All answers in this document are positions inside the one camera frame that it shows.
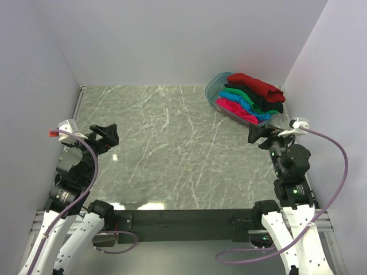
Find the red t shirt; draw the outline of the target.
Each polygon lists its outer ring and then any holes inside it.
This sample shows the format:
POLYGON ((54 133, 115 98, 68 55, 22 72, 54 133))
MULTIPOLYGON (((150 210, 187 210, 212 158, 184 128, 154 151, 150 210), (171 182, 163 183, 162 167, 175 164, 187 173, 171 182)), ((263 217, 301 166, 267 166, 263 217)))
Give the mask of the red t shirt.
POLYGON ((244 73, 235 73, 228 76, 227 82, 229 84, 245 85, 269 103, 284 103, 286 101, 284 93, 279 88, 244 73))

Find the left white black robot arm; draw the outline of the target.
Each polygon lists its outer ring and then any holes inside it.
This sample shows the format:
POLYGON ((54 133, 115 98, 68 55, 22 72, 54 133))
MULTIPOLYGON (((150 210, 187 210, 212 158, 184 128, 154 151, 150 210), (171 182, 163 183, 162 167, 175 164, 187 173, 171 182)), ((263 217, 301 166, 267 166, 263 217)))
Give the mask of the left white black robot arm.
POLYGON ((56 168, 40 231, 20 274, 67 274, 76 252, 91 244, 99 231, 116 225, 113 205, 96 200, 67 237, 97 180, 98 156, 119 144, 117 125, 94 124, 90 133, 83 135, 73 120, 66 120, 49 135, 57 137, 66 149, 56 168))

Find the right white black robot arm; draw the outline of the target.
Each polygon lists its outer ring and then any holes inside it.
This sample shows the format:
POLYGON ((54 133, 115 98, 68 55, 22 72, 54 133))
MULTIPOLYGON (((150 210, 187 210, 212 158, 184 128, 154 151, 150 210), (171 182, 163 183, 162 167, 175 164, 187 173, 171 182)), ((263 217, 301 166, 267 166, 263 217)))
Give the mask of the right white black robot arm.
POLYGON ((286 274, 333 274, 312 220, 315 202, 305 177, 310 151, 296 144, 292 131, 272 125, 250 126, 248 142, 253 144, 260 138, 265 141, 259 148, 269 152, 275 170, 274 191, 280 205, 256 202, 253 225, 268 230, 286 274))

